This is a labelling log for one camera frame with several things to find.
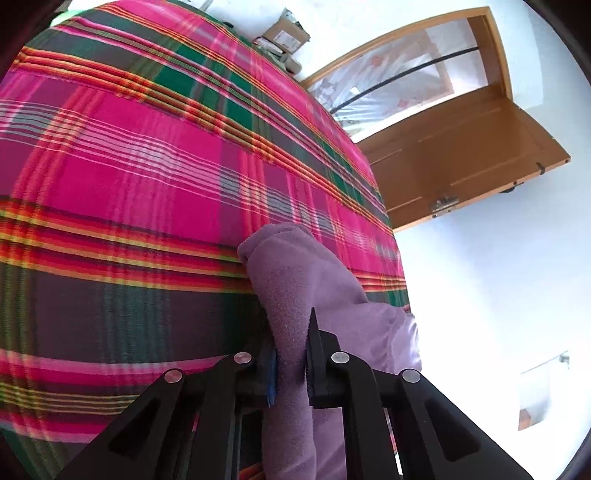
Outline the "purple fleece garment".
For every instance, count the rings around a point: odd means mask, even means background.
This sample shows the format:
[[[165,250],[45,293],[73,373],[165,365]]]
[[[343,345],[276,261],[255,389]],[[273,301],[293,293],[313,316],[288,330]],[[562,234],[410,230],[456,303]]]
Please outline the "purple fleece garment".
[[[269,319],[279,358],[276,402],[263,416],[263,468],[270,479],[342,479],[342,413],[315,410],[304,377],[311,318],[375,369],[422,367],[418,325],[394,261],[340,259],[296,224],[266,225],[238,246]]]

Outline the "pink plaid bed sheet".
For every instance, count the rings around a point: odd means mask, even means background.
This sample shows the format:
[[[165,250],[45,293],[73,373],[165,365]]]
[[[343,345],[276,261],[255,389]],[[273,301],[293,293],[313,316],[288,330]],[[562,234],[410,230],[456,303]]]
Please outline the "pink plaid bed sheet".
[[[51,479],[164,370],[256,318],[238,245],[301,224],[376,302],[409,303],[370,164],[249,41],[178,1],[114,1],[1,83],[1,438]]]

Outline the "orange wooden door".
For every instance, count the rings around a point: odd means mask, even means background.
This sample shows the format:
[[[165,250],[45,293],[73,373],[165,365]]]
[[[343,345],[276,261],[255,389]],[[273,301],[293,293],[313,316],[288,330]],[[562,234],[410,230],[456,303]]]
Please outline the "orange wooden door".
[[[359,144],[394,230],[511,190],[569,162],[567,151],[527,112],[487,86],[445,101]]]

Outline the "translucent mesh door curtain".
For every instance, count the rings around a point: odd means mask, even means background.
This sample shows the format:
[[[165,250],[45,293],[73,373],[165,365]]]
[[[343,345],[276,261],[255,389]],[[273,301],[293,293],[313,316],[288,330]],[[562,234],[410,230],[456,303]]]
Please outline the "translucent mesh door curtain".
[[[358,143],[428,108],[488,85],[467,22],[437,27],[429,36],[443,48],[443,59],[423,57],[403,63],[390,61],[384,66],[360,59],[308,92]]]

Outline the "brown cardboard box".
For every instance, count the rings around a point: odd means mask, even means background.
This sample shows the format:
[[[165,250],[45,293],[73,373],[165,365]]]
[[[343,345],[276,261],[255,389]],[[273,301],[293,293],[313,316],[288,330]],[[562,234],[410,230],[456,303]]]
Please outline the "brown cardboard box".
[[[284,8],[276,23],[263,33],[263,38],[280,48],[284,53],[294,54],[301,46],[310,41],[311,36],[294,18],[293,12]]]

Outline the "wooden door frame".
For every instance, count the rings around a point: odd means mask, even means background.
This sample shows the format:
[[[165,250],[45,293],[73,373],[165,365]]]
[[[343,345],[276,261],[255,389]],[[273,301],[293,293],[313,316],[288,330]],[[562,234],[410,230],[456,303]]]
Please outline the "wooden door frame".
[[[468,23],[475,48],[481,54],[487,83],[497,88],[501,95],[512,99],[505,49],[492,10],[488,6],[440,14],[383,34],[329,62],[310,77],[301,80],[300,84],[304,89],[311,89],[335,71],[349,67],[360,59],[368,60],[373,66],[384,66],[390,61],[403,63],[423,57],[441,60],[445,56],[443,48],[429,34],[437,27],[460,21]]]

